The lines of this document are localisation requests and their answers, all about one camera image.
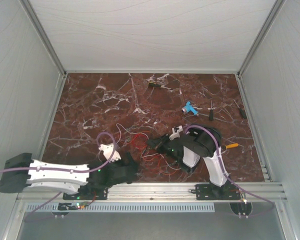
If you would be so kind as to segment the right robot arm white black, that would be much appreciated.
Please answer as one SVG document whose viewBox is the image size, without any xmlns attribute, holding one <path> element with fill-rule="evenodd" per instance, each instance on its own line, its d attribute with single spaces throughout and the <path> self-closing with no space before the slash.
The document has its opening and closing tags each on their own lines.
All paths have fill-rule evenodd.
<svg viewBox="0 0 300 240">
<path fill-rule="evenodd" d="M 147 140 L 147 145 L 166 155 L 186 173 L 193 173 L 203 159 L 209 174 L 208 195 L 223 200 L 230 191 L 229 174 L 222 159 L 221 134 L 204 125 L 186 125 L 172 128 L 171 134 Z"/>
</svg>

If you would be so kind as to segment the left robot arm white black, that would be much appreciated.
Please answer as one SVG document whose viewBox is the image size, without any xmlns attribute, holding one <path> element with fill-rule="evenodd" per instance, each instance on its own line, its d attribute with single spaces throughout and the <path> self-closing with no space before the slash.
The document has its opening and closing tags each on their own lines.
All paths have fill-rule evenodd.
<svg viewBox="0 0 300 240">
<path fill-rule="evenodd" d="M 87 199 L 94 192 L 118 184 L 131 184 L 138 172 L 138 163 L 126 152 L 122 159 L 104 165 L 62 165 L 39 161 L 31 153 L 8 159 L 0 179 L 0 193 L 16 194 L 24 190 L 51 190 Z"/>
</svg>

